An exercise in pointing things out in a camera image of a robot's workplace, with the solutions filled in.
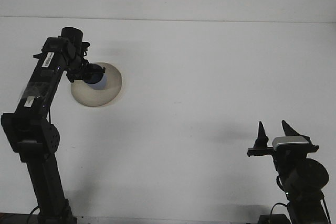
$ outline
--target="robotic arm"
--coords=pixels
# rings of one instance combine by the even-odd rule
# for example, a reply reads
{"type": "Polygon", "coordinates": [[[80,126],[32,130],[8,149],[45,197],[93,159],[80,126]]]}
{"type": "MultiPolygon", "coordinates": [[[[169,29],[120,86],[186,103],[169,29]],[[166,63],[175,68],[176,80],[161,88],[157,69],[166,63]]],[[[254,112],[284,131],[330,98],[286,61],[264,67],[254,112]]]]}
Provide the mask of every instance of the robotic arm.
{"type": "MultiPolygon", "coordinates": [[[[285,121],[282,121],[282,127],[285,136],[276,137],[272,147],[267,147],[268,137],[259,122],[258,138],[247,155],[273,157],[279,174],[277,184],[289,200],[287,209],[292,224],[328,224],[330,218],[322,208],[324,195],[321,189],[328,183],[329,175],[323,165],[307,158],[308,153],[316,152],[319,147],[311,143],[310,137],[300,135],[285,121]]],[[[259,224],[269,220],[270,216],[260,216],[259,224]]],[[[271,222],[290,223],[285,215],[272,215],[271,222]]]]}
{"type": "Polygon", "coordinates": [[[48,38],[15,113],[4,113],[1,125],[14,152],[27,164],[40,209],[39,224],[75,224],[59,177],[55,152],[59,145],[56,127],[46,120],[64,71],[70,82],[98,82],[104,68],[84,59],[89,47],[83,33],[72,27],[57,38],[48,38]]]}

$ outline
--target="black cylinder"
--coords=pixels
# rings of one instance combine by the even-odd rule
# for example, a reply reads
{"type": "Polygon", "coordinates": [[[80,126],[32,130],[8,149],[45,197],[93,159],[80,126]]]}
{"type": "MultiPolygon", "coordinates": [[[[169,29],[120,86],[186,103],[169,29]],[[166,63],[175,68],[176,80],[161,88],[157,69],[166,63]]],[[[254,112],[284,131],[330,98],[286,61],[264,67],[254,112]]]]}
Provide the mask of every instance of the black cylinder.
{"type": "Polygon", "coordinates": [[[61,37],[68,38],[71,43],[76,48],[76,53],[81,52],[82,40],[83,40],[83,32],[74,27],[64,27],[61,32],[61,37]]]}
{"type": "Polygon", "coordinates": [[[285,192],[289,195],[311,194],[320,191],[328,183],[329,175],[323,165],[306,158],[299,161],[285,182],[285,192]]]}

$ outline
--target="barcode sticker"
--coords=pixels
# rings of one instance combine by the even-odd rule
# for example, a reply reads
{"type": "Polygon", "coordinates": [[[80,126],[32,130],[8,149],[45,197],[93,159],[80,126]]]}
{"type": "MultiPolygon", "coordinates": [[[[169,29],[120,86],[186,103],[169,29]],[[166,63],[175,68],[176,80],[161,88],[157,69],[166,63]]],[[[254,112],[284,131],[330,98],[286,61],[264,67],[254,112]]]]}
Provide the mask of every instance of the barcode sticker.
{"type": "Polygon", "coordinates": [[[31,108],[32,105],[33,105],[34,99],[35,99],[35,97],[33,97],[33,96],[27,97],[27,100],[26,100],[26,103],[25,103],[25,107],[31,108]]]}
{"type": "Polygon", "coordinates": [[[52,60],[54,54],[55,54],[54,52],[49,52],[49,53],[47,54],[47,57],[46,57],[46,59],[44,60],[44,62],[43,62],[43,64],[42,64],[42,67],[43,67],[43,68],[48,68],[48,67],[49,67],[49,65],[50,65],[50,63],[51,63],[51,60],[52,60]]]}

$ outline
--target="wire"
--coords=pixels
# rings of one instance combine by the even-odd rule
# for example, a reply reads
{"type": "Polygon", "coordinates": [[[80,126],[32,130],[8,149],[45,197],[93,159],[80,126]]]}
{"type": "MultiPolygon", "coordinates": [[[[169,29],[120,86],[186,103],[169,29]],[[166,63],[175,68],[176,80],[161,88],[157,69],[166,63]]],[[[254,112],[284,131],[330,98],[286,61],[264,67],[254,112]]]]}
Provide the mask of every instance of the wire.
{"type": "Polygon", "coordinates": [[[271,209],[271,213],[270,213],[270,215],[269,215],[269,224],[271,224],[271,217],[272,217],[273,209],[275,208],[276,205],[282,205],[282,206],[284,206],[284,207],[287,208],[287,205],[284,204],[284,203],[281,203],[281,202],[278,202],[278,203],[274,204],[274,206],[273,206],[272,209],[271,209]]]}
{"type": "Polygon", "coordinates": [[[35,208],[30,212],[30,214],[28,215],[26,224],[29,224],[29,220],[30,220],[31,216],[33,215],[33,213],[34,213],[38,208],[39,208],[39,206],[35,207],[35,208]]]}
{"type": "Polygon", "coordinates": [[[49,108],[49,123],[51,124],[50,108],[49,108]]]}
{"type": "Polygon", "coordinates": [[[282,191],[285,191],[285,190],[284,190],[284,187],[282,186],[282,184],[281,184],[281,182],[280,182],[280,176],[279,176],[279,175],[277,176],[277,185],[278,185],[278,187],[279,187],[282,191]]]}
{"type": "Polygon", "coordinates": [[[329,212],[328,212],[328,208],[327,208],[326,200],[323,198],[322,201],[323,201],[323,204],[324,204],[324,208],[325,208],[325,210],[326,210],[326,213],[327,213],[328,222],[329,222],[329,224],[331,224],[331,219],[330,219],[330,216],[329,216],[329,212]]]}

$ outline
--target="black cable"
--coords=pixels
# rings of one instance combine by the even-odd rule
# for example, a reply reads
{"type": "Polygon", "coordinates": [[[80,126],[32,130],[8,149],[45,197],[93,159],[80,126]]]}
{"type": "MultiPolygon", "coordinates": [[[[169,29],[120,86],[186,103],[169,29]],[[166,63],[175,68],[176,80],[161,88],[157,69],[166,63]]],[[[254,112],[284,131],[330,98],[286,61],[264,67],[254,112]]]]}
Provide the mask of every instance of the black cable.
{"type": "Polygon", "coordinates": [[[271,213],[270,213],[270,215],[269,215],[269,224],[271,224],[271,217],[272,217],[273,209],[275,208],[276,205],[282,205],[282,206],[284,206],[284,207],[287,208],[287,205],[284,204],[284,203],[281,203],[281,202],[278,202],[278,203],[274,204],[274,206],[273,206],[272,209],[271,209],[271,213]]]}
{"type": "Polygon", "coordinates": [[[50,108],[49,108],[49,123],[51,124],[50,108]]]}
{"type": "Polygon", "coordinates": [[[281,184],[281,182],[280,182],[280,177],[279,177],[279,175],[277,176],[277,185],[278,185],[278,187],[279,187],[282,191],[285,191],[285,190],[284,190],[284,187],[282,186],[282,184],[281,184]]]}
{"type": "Polygon", "coordinates": [[[327,217],[328,217],[328,222],[329,222],[329,224],[331,224],[331,219],[330,219],[330,216],[329,216],[326,200],[323,198],[322,201],[323,201],[323,204],[324,204],[324,208],[326,210],[326,214],[327,214],[327,217]]]}
{"type": "Polygon", "coordinates": [[[31,216],[33,215],[33,213],[34,213],[38,208],[39,208],[39,206],[35,207],[35,208],[30,212],[30,214],[28,215],[26,224],[29,224],[29,220],[30,220],[31,216]]]}

